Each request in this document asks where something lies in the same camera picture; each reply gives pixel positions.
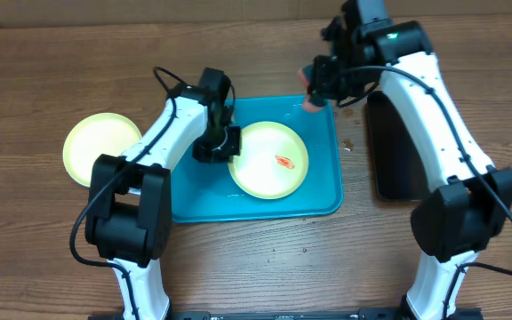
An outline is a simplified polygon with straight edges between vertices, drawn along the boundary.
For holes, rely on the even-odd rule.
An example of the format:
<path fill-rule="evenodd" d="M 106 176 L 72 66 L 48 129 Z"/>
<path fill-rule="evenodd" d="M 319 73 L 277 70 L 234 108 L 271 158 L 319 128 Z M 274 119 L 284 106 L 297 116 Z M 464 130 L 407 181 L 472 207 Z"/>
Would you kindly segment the yellow plate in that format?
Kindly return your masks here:
<path fill-rule="evenodd" d="M 125 116 L 115 113 L 88 116 L 65 139 L 62 150 L 65 169 L 76 183 L 88 188 L 93 164 L 100 155 L 120 156 L 140 139 L 139 128 Z"/>
<path fill-rule="evenodd" d="M 308 150 L 291 128 L 276 122 L 241 131 L 240 154 L 228 164 L 231 178 L 251 196 L 275 200 L 292 194 L 308 174 Z"/>

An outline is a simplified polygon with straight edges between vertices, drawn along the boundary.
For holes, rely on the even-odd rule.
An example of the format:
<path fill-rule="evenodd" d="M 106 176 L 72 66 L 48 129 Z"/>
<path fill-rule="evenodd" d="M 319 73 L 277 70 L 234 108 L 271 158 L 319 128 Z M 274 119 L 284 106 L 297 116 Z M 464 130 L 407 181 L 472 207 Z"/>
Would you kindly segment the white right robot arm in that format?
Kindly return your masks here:
<path fill-rule="evenodd" d="M 420 263 L 397 315 L 461 319 L 456 296 L 467 268 L 504 226 L 512 171 L 497 169 L 472 138 L 419 23 L 396 24 L 381 1 L 347 1 L 322 38 L 332 48 L 306 74 L 309 101 L 342 103 L 376 83 L 400 115 L 426 175 L 429 196 L 411 215 Z"/>

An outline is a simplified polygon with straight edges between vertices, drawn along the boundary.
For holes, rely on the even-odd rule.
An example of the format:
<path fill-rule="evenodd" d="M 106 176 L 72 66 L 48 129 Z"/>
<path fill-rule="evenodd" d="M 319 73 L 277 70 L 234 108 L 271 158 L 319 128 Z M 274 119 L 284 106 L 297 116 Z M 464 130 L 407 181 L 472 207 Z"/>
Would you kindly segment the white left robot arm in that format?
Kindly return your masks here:
<path fill-rule="evenodd" d="M 199 163 L 228 163 L 240 153 L 241 130 L 232 124 L 234 94 L 221 70 L 206 68 L 197 85 L 167 88 L 164 111 L 138 143 L 120 156 L 100 155 L 92 167 L 88 204 L 72 228 L 69 248 L 85 265 L 112 268 L 122 293 L 120 319 L 167 319 L 160 258 L 172 227 L 171 173 L 190 151 Z M 83 228 L 101 259 L 76 250 Z"/>

